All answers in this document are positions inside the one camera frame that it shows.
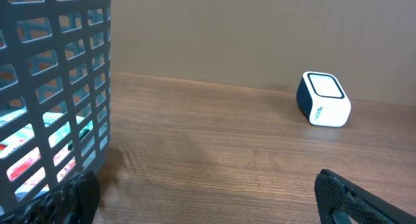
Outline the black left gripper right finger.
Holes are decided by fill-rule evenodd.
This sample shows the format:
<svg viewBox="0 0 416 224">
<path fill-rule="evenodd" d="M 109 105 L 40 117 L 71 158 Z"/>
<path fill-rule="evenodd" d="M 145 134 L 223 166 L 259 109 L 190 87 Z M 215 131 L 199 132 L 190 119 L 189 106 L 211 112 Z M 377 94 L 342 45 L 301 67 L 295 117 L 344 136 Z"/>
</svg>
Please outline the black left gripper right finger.
<svg viewBox="0 0 416 224">
<path fill-rule="evenodd" d="M 415 216 L 328 169 L 317 175 L 314 191 L 320 222 L 324 224 L 415 223 Z"/>
</svg>

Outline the mint green wipes pack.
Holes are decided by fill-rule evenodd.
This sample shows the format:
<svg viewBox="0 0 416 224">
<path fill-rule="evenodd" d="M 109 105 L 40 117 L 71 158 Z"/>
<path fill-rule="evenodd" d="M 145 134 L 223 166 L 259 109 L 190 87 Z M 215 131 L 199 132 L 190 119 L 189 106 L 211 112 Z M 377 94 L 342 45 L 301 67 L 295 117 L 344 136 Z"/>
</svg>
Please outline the mint green wipes pack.
<svg viewBox="0 0 416 224">
<path fill-rule="evenodd" d="M 4 127 L 7 123 L 10 123 L 12 120 L 17 119 L 18 117 L 22 116 L 24 113 L 26 113 L 25 107 L 11 111 L 5 115 L 2 115 L 1 126 Z M 46 112 L 43 115 L 42 119 L 44 121 L 44 125 L 46 127 L 49 127 L 52 123 L 56 122 L 62 116 L 63 116 L 63 113 Z M 83 127 L 79 131 L 79 140 L 80 141 L 84 140 L 86 138 L 86 135 L 89 134 L 92 131 L 92 129 L 93 129 L 93 123 L 92 121 L 89 121 L 86 124 L 86 126 Z M 67 122 L 49 137 L 50 146 L 51 147 L 56 146 L 56 144 L 58 144 L 61 140 L 63 140 L 64 137 L 69 135 L 70 132 L 71 132 L 70 124 Z M 1 159 L 6 158 L 7 156 L 17 151 L 26 141 L 29 141 L 33 137 L 34 137 L 33 126 L 31 124 L 28 124 L 22 129 L 13 133 L 8 138 L 1 141 Z"/>
</svg>

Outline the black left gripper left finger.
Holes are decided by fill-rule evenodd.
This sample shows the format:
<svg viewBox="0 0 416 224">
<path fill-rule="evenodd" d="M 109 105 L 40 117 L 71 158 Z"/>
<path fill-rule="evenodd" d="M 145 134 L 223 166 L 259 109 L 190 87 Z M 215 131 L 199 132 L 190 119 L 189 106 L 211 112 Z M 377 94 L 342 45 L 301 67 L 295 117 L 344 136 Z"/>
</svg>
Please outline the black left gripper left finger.
<svg viewBox="0 0 416 224">
<path fill-rule="evenodd" d="M 91 223 L 99 205 L 100 185 L 88 171 L 1 216 L 1 223 Z"/>
</svg>

